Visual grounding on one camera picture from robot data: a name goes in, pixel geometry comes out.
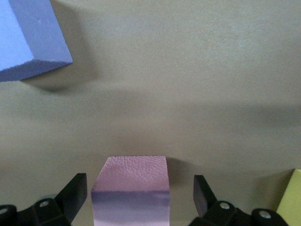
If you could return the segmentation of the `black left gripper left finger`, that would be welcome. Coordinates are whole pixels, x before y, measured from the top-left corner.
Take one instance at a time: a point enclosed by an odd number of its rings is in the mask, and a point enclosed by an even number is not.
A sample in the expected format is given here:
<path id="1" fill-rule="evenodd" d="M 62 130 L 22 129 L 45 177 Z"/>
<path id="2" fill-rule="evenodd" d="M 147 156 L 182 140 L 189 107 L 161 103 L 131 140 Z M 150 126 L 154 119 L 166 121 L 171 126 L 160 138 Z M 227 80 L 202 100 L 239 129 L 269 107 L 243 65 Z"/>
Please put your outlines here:
<path id="1" fill-rule="evenodd" d="M 76 174 L 55 198 L 45 198 L 17 211 L 14 205 L 0 205 L 0 226 L 72 226 L 87 199 L 87 175 Z"/>

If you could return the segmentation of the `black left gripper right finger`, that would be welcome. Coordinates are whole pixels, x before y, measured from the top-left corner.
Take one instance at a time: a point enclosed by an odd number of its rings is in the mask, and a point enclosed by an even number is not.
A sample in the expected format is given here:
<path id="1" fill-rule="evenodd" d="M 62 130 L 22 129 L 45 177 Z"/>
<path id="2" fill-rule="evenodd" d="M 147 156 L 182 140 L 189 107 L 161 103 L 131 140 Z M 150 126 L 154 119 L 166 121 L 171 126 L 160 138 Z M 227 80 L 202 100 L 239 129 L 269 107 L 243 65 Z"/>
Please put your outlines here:
<path id="1" fill-rule="evenodd" d="M 289 226 L 275 211 L 254 209 L 249 215 L 227 201 L 219 201 L 203 175 L 195 175 L 193 201 L 198 217 L 188 226 Z"/>

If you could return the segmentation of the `pink foam cube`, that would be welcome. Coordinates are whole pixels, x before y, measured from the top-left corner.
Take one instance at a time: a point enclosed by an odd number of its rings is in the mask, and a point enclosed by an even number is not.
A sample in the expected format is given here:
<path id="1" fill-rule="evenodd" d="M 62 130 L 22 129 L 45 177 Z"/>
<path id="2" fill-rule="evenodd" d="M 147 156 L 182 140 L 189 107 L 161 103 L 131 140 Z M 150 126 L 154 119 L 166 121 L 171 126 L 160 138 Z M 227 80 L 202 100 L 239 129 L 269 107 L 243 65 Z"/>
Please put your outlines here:
<path id="1" fill-rule="evenodd" d="M 94 226 L 170 226 L 166 157 L 109 157 L 91 200 Z"/>

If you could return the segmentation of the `yellow foam cube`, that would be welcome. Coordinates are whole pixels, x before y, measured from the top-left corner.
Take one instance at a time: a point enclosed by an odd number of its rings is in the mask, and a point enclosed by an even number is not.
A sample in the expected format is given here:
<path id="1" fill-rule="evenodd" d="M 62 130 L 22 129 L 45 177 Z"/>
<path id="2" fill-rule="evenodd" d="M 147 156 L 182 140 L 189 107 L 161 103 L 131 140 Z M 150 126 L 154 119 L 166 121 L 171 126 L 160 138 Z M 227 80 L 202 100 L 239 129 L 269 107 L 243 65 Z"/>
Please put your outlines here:
<path id="1" fill-rule="evenodd" d="M 289 226 L 301 226 L 301 169 L 295 169 L 277 208 Z"/>

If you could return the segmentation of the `purple foam cube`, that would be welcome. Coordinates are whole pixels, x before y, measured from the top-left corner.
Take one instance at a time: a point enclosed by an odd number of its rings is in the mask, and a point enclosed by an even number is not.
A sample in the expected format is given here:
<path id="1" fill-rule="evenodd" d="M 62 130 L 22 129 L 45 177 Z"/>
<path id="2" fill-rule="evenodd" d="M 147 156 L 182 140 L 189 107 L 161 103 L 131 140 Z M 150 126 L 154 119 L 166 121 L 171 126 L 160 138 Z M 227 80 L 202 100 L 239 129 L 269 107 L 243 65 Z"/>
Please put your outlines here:
<path id="1" fill-rule="evenodd" d="M 72 62 L 50 0 L 0 0 L 0 82 Z"/>

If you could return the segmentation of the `brown table cover sheet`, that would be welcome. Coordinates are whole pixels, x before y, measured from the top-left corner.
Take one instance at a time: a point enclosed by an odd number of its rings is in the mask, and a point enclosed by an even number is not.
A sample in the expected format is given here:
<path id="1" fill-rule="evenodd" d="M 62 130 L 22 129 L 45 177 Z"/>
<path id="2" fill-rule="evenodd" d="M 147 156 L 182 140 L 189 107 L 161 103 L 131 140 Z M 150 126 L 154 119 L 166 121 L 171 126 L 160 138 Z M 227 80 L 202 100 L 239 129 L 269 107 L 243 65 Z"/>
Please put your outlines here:
<path id="1" fill-rule="evenodd" d="M 110 156 L 164 155 L 170 224 L 193 177 L 246 213 L 301 169 L 301 0 L 51 0 L 69 66 L 0 82 L 0 205 L 23 210 Z"/>

